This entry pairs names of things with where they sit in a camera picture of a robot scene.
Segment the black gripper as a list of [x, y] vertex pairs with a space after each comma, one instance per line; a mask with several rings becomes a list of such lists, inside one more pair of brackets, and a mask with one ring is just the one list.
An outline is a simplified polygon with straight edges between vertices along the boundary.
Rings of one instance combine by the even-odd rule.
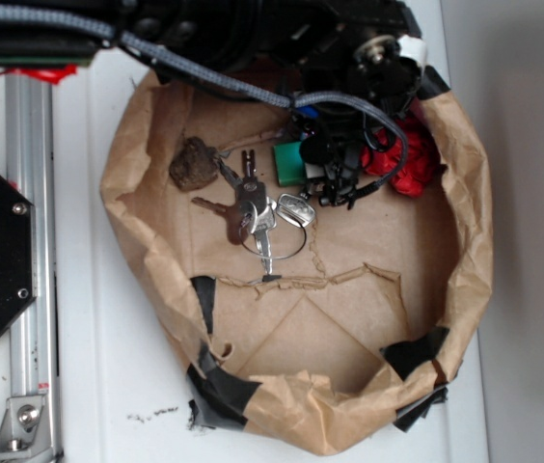
[[293, 119], [321, 174], [304, 194], [351, 207], [388, 183], [409, 158], [398, 126], [422, 84], [425, 43], [403, 1], [266, 1], [260, 50], [295, 68]]

